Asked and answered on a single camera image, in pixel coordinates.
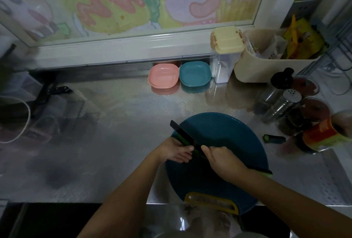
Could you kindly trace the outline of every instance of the person's right hand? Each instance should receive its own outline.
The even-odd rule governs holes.
[[[248,168],[227,147],[202,146],[212,169],[225,181],[234,183]]]

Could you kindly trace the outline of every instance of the white cable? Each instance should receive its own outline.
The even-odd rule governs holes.
[[[27,119],[27,122],[26,122],[26,125],[24,125],[24,128],[23,130],[20,132],[19,135],[17,135],[17,137],[15,139],[12,139],[11,141],[7,141],[7,142],[2,142],[0,141],[0,144],[9,144],[9,143],[12,143],[14,141],[16,141],[18,138],[20,138],[20,136],[24,133],[24,131],[27,129],[28,127],[28,124],[29,124],[29,121],[31,120],[31,108],[28,106],[28,104],[26,102],[24,102],[22,99],[20,98],[17,98],[17,97],[12,97],[12,96],[0,96],[0,98],[12,98],[12,99],[15,99],[15,100],[18,100],[22,103],[24,103],[26,105],[26,107],[28,108],[28,119]]]

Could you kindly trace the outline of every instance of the yellow lid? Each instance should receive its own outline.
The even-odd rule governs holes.
[[[212,31],[210,45],[218,54],[242,52],[244,42],[235,26],[219,27]]]

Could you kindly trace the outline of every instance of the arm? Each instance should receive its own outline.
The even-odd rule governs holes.
[[[202,146],[214,171],[260,200],[299,237],[352,237],[352,219],[249,170],[226,147]]]
[[[77,238],[137,237],[159,165],[168,159],[188,162],[193,149],[184,147],[174,138],[166,139],[108,197]]]

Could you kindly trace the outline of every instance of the hand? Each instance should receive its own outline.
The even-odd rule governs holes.
[[[167,138],[160,146],[155,148],[162,162],[169,159],[178,163],[188,163],[192,159],[193,150],[193,146],[184,146],[173,137]]]
[[[202,146],[212,169],[225,181],[234,183],[248,168],[227,147]]]

